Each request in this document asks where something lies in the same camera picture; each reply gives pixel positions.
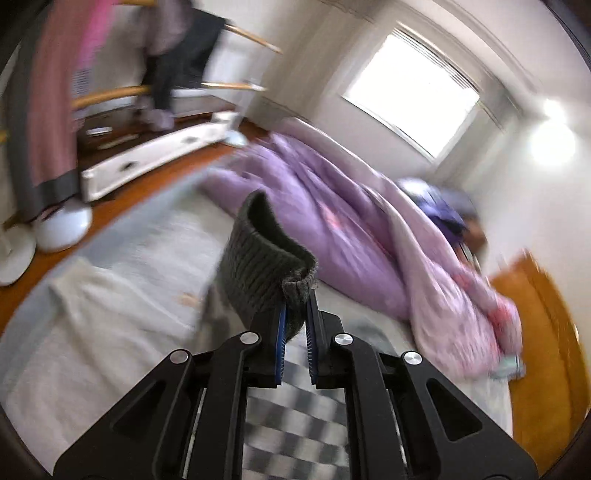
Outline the white patterned bed sheet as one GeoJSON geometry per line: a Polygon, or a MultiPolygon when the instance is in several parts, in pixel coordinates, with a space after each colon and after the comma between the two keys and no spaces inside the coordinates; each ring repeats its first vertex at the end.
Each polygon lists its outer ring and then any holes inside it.
{"type": "MultiPolygon", "coordinates": [[[[42,286],[50,278],[77,259],[84,259],[99,268],[136,273],[143,279],[161,274],[182,276],[209,267],[212,272],[206,296],[232,226],[231,217],[199,192],[208,173],[192,175],[118,220],[78,255],[66,260],[46,277],[13,318],[36,301],[42,286]]],[[[204,301],[199,308],[198,320],[202,306],[204,301]]],[[[51,473],[53,469],[45,470],[16,435],[24,448],[26,462],[43,474],[51,473]]]]}

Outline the white jacket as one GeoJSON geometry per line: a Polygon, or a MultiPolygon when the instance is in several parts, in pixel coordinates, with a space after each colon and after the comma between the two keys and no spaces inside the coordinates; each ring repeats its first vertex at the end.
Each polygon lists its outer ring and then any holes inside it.
{"type": "Polygon", "coordinates": [[[10,321],[1,405],[45,470],[167,354],[197,347],[211,272],[143,279],[77,259],[10,321]]]}

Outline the dark hooded jacket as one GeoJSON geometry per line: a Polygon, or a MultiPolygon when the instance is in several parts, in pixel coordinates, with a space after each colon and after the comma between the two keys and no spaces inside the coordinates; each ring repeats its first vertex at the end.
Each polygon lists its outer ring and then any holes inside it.
{"type": "Polygon", "coordinates": [[[190,1],[157,1],[138,10],[134,39],[144,60],[141,84],[149,92],[136,101],[141,121],[156,132],[174,126],[172,90],[196,89],[226,20],[190,1]]]}

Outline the wooden headboard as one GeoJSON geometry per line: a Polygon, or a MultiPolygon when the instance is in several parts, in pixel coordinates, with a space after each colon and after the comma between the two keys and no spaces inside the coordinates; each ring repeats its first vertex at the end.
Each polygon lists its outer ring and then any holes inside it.
{"type": "Polygon", "coordinates": [[[513,436],[543,475],[566,451],[590,408],[584,348],[549,273],[526,252],[491,279],[522,323],[525,376],[509,383],[513,436]]]}

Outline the light blue striped pillow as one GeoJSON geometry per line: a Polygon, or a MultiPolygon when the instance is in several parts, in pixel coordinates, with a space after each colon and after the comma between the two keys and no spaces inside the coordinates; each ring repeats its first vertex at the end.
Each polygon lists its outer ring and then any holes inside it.
{"type": "Polygon", "coordinates": [[[519,380],[526,375],[526,366],[518,355],[503,356],[490,376],[499,380],[519,380]]]}

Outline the wooden clothes rack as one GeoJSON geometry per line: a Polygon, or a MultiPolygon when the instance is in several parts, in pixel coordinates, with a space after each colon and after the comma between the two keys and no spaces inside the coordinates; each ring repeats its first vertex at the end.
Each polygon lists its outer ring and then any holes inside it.
{"type": "MultiPolygon", "coordinates": [[[[17,49],[28,22],[42,11],[48,1],[2,1],[1,10],[1,71],[4,71],[12,54],[17,49]]],[[[267,42],[262,37],[254,35],[233,23],[224,26],[225,30],[232,34],[241,36],[257,45],[263,46],[274,54],[282,54],[283,51],[276,45],[267,42]]],[[[235,90],[262,93],[266,90],[257,80],[243,82],[214,82],[202,81],[194,91],[200,90],[235,90]]],[[[191,96],[192,89],[177,90],[180,95],[191,96]]],[[[145,85],[127,86],[116,89],[104,90],[81,96],[73,101],[72,107],[81,110],[93,105],[117,102],[119,99],[132,98],[147,95],[149,88],[145,85]]]]}

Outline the purple pink duvet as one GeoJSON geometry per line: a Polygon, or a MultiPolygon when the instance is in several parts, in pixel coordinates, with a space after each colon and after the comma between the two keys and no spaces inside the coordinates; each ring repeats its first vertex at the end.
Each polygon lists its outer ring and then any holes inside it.
{"type": "Polygon", "coordinates": [[[415,345],[454,379],[493,372],[523,350],[514,303],[459,260],[444,234],[393,181],[338,149],[271,133],[202,184],[226,212],[266,193],[283,230],[318,259],[322,282],[410,325],[415,345]]]}

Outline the pink grey towel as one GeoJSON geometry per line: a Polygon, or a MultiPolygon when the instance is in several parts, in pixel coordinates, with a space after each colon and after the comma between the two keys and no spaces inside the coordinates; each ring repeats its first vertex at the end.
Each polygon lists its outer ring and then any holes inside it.
{"type": "Polygon", "coordinates": [[[113,1],[4,1],[1,60],[16,63],[4,93],[16,211],[30,222],[79,192],[73,100],[89,85],[113,1]]]}

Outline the window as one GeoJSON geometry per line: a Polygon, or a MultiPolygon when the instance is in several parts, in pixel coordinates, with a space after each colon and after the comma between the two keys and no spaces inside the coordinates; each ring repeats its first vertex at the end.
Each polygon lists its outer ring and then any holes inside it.
{"type": "Polygon", "coordinates": [[[344,98],[438,160],[478,104],[480,92],[441,55],[396,29],[356,74],[344,98]]]}

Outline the white round lamp base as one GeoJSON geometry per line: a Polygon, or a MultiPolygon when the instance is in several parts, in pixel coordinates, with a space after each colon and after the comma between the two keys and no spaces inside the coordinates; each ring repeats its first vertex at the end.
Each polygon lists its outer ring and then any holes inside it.
{"type": "Polygon", "coordinates": [[[60,252],[79,243],[92,225],[91,207],[77,198],[33,221],[38,248],[45,253],[60,252]]]}

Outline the white tv cabinet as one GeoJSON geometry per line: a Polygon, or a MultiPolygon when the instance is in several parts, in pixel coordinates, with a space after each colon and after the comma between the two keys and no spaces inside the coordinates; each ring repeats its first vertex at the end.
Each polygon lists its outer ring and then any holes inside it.
{"type": "Polygon", "coordinates": [[[207,122],[166,133],[83,169],[83,201],[97,201],[164,164],[223,141],[236,117],[238,113],[233,111],[215,112],[207,122]]]}

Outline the grey white checkered sweater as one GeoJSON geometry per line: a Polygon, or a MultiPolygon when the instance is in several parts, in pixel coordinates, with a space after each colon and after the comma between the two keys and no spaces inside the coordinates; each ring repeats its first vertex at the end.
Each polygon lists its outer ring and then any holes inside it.
{"type": "MultiPolygon", "coordinates": [[[[249,329],[256,313],[301,306],[318,262],[290,238],[263,192],[235,217],[201,308],[197,352],[214,350],[249,329]]],[[[346,405],[339,390],[311,385],[303,326],[287,320],[287,359],[276,389],[250,388],[245,413],[245,479],[349,478],[346,405]]]]}

